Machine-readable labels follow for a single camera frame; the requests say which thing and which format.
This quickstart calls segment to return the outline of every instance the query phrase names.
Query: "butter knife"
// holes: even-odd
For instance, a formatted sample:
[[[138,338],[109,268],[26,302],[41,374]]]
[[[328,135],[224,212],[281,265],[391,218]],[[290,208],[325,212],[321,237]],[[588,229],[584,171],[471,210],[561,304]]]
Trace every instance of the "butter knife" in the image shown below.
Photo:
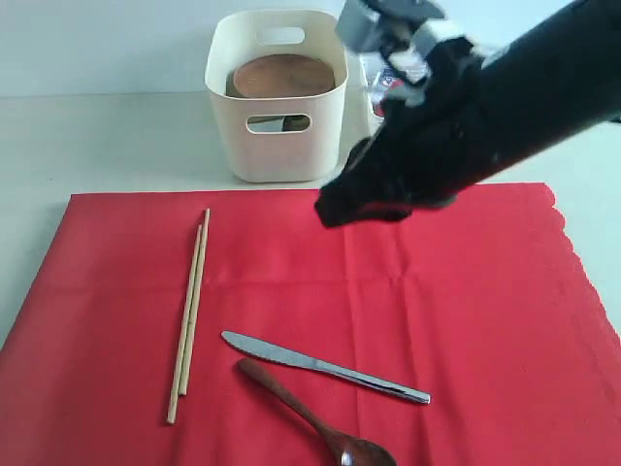
[[[302,369],[310,369],[316,372],[323,372],[409,401],[424,404],[431,402],[431,395],[424,391],[415,390],[407,386],[399,385],[398,383],[384,381],[377,377],[345,369],[336,364],[306,356],[297,351],[282,348],[257,338],[229,331],[222,332],[222,338],[233,348],[262,359],[267,359],[268,361],[292,367],[300,367]]]

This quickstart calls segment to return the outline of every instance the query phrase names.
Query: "wooden lid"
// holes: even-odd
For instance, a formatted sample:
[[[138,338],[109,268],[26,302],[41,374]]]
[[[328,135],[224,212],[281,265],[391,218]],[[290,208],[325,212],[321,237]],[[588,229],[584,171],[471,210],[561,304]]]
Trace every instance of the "wooden lid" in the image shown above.
[[[334,73],[323,61],[296,54],[268,55],[249,61],[233,76],[243,97],[308,97],[335,87]]]

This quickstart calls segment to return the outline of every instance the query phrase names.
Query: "wooden chopstick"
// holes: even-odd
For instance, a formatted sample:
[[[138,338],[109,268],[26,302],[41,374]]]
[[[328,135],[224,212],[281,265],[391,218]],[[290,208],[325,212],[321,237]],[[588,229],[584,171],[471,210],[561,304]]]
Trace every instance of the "wooden chopstick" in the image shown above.
[[[171,400],[168,405],[168,415],[166,421],[169,424],[175,423],[177,417],[177,403],[179,401],[179,386],[181,380],[181,362],[185,354],[185,341],[187,338],[187,324],[190,318],[190,307],[192,305],[192,294],[194,292],[194,282],[196,278],[196,263],[198,261],[199,248],[201,245],[203,225],[198,225],[196,230],[196,241],[194,242],[194,253],[192,254],[192,265],[190,266],[190,276],[187,281],[185,291],[185,305],[183,306],[183,318],[181,319],[181,333],[177,346],[177,361],[175,362],[175,373],[173,374],[173,387],[171,388]]]
[[[198,306],[201,300],[201,283],[203,282],[203,269],[205,268],[205,249],[207,247],[207,231],[210,222],[210,210],[205,210],[205,221],[201,235],[201,245],[198,251],[198,261],[196,263],[196,277],[194,278],[194,290],[192,291],[192,305],[190,306],[190,318],[187,324],[187,338],[185,341],[185,352],[181,363],[181,381],[179,395],[187,394],[187,384],[190,378],[190,361],[192,360],[192,350],[194,348],[194,332],[196,331],[196,317],[198,316]]]

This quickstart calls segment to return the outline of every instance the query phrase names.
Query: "white table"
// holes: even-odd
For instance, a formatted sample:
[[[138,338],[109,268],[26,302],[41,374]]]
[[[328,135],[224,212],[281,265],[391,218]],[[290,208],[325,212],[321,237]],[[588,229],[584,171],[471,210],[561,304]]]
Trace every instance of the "white table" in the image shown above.
[[[342,155],[367,132],[352,66]],[[493,182],[545,181],[566,231],[621,329],[621,127],[602,125]],[[250,185],[229,172],[206,93],[0,100],[0,344],[77,192],[318,187]]]

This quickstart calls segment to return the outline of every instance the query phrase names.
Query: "red cloth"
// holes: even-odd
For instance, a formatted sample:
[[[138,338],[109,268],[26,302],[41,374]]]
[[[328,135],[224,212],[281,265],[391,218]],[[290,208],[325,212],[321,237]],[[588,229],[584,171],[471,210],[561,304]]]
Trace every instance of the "red cloth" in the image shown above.
[[[270,369],[401,465],[621,464],[621,349],[542,184],[323,229],[316,191],[74,196],[0,355],[2,465],[333,464],[234,370],[232,330],[432,393]],[[195,228],[189,391],[164,424]]]

